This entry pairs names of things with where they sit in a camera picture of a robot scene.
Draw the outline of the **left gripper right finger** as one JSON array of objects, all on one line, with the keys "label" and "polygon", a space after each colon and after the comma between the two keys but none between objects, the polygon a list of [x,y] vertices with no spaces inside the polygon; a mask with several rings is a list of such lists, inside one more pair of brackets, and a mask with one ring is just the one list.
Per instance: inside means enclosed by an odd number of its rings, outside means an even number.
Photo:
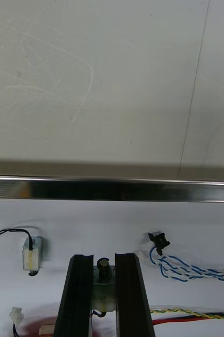
[{"label": "left gripper right finger", "polygon": [[115,255],[115,278],[117,336],[155,336],[137,255]]}]

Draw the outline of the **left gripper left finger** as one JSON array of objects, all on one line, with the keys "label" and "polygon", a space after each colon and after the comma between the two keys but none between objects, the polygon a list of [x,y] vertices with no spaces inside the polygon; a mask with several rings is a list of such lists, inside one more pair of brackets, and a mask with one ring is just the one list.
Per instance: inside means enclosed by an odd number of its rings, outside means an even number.
[{"label": "left gripper left finger", "polygon": [[53,336],[91,336],[94,256],[74,255],[69,262]]}]

